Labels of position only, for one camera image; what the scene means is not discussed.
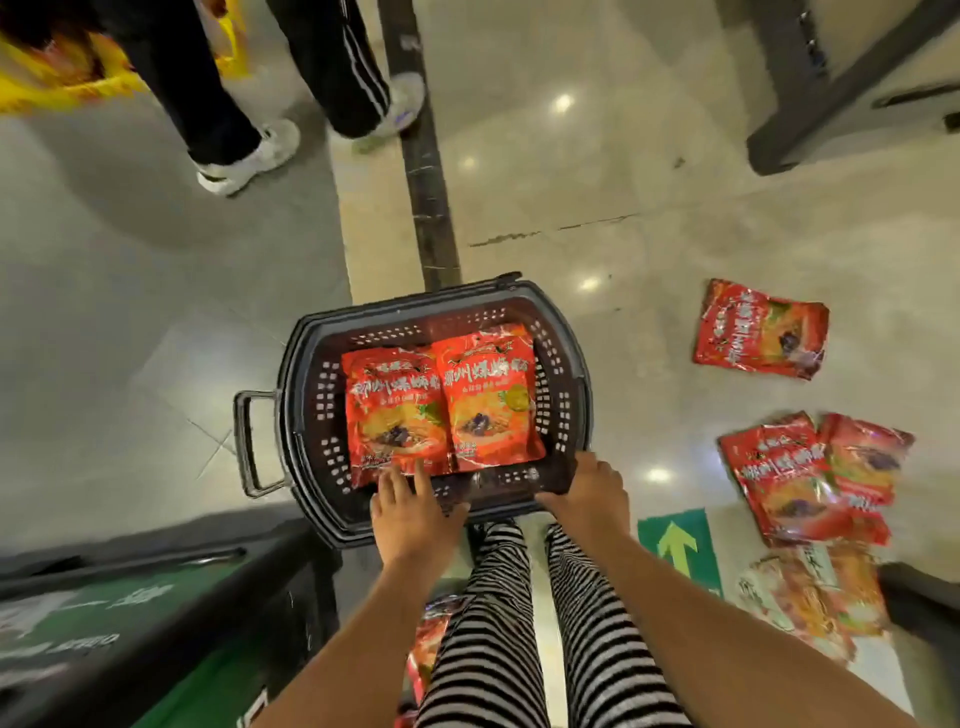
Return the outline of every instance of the black and white striped pants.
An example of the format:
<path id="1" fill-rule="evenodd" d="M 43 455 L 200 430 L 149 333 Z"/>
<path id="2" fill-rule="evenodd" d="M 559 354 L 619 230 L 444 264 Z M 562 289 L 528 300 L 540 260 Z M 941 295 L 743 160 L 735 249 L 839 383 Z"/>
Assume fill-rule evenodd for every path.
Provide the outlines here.
<path id="1" fill-rule="evenodd" d="M 690 725 L 607 579 L 556 524 L 546 550 L 570 728 Z M 417 726 L 547 728 L 530 559 L 517 525 L 488 524 L 476 562 Z"/>

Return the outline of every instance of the instant noodle package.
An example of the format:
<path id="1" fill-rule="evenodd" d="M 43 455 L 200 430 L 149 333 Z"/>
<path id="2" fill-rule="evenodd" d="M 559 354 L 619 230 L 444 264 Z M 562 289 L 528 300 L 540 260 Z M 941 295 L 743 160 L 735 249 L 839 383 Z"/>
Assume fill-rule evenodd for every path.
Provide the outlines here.
<path id="1" fill-rule="evenodd" d="M 849 539 L 886 546 L 882 509 L 913 435 L 827 414 L 818 432 L 805 412 L 719 440 L 764 540 Z"/>
<path id="2" fill-rule="evenodd" d="M 364 349 L 342 360 L 347 376 L 350 479 L 376 480 L 384 466 L 407 475 L 423 459 L 430 475 L 450 473 L 444 393 L 429 349 Z"/>
<path id="3" fill-rule="evenodd" d="M 466 600 L 467 597 L 461 595 L 443 596 L 427 604 L 420 618 L 414 646 L 407 655 L 407 675 L 418 705 L 430 689 L 433 666 L 437 664 L 437 653 L 440 652 L 446 628 Z"/>
<path id="4" fill-rule="evenodd" d="M 827 446 L 805 412 L 725 435 L 720 449 L 768 544 L 851 533 L 851 510 L 827 477 Z"/>
<path id="5" fill-rule="evenodd" d="M 710 281 L 693 360 L 698 364 L 811 379 L 824 359 L 829 310 Z"/>
<path id="6" fill-rule="evenodd" d="M 862 544 L 837 541 L 789 549 L 826 595 L 842 626 L 852 635 L 881 635 L 889 626 L 876 564 Z"/>
<path id="7" fill-rule="evenodd" d="M 444 381 L 460 471 L 513 465 L 546 455 L 534 427 L 533 338 L 519 324 L 433 345 Z"/>
<path id="8" fill-rule="evenodd" d="M 894 486 L 914 436 L 830 413 L 824 418 L 821 437 L 827 443 L 833 482 L 857 513 L 863 538 L 886 545 L 890 528 L 881 510 L 894 502 Z"/>
<path id="9" fill-rule="evenodd" d="M 344 354 L 351 483 L 394 463 L 408 475 L 476 471 L 546 455 L 534 426 L 533 339 L 502 325 L 416 349 Z"/>
<path id="10" fill-rule="evenodd" d="M 797 559 L 768 556 L 737 581 L 741 605 L 755 617 L 794 635 L 839 665 L 856 654 L 832 602 Z"/>

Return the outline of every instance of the leg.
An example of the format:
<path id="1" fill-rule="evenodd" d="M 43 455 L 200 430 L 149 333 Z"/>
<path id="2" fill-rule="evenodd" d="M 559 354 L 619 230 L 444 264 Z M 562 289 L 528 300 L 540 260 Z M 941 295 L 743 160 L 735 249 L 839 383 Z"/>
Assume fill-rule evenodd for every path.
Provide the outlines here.
<path id="1" fill-rule="evenodd" d="M 547 728 L 530 559 L 513 522 L 485 526 L 468 602 L 444 636 L 418 728 Z"/>
<path id="2" fill-rule="evenodd" d="M 348 137 L 368 134 L 390 108 L 356 0 L 267 0 L 290 55 L 330 125 Z"/>
<path id="3" fill-rule="evenodd" d="M 93 5 L 195 162 L 229 165 L 252 154 L 260 132 L 220 83 L 192 0 L 93 0 Z"/>
<path id="4" fill-rule="evenodd" d="M 557 524 L 546 549 L 571 728 L 690 725 L 607 579 Z"/>

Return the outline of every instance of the green arrow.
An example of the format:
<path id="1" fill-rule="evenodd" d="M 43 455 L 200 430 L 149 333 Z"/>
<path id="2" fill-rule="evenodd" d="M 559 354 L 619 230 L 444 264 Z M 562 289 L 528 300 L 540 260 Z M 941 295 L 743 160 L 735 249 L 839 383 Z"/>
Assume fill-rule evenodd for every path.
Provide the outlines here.
<path id="1" fill-rule="evenodd" d="M 657 544 L 657 554 L 660 558 L 663 558 L 669 551 L 673 568 L 684 576 L 689 576 L 690 565 L 686 562 L 686 550 L 688 548 L 696 551 L 697 540 L 671 521 Z"/>

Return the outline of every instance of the crack in floor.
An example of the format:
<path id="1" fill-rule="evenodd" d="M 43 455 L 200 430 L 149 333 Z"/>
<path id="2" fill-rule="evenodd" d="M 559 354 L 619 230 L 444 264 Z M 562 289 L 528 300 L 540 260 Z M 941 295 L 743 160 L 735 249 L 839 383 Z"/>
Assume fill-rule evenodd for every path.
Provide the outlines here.
<path id="1" fill-rule="evenodd" d="M 630 212 L 626 215 L 617 215 L 616 217 L 601 217 L 597 220 L 587 220 L 585 223 L 577 223 L 576 225 L 564 225 L 561 228 L 555 228 L 556 231 L 569 231 L 576 228 L 585 228 L 588 225 L 600 225 L 601 223 L 611 223 L 616 225 L 617 223 L 622 223 L 624 220 L 628 220 L 632 217 L 638 217 L 643 213 L 641 212 Z M 502 235 L 495 235 L 492 238 L 483 240 L 479 243 L 470 243 L 467 245 L 468 248 L 484 248 L 488 245 L 498 245 L 499 243 L 505 243 L 510 240 L 523 240 L 528 237 L 535 237 L 536 235 L 542 235 L 543 231 L 529 231 L 529 232 L 505 232 Z"/>

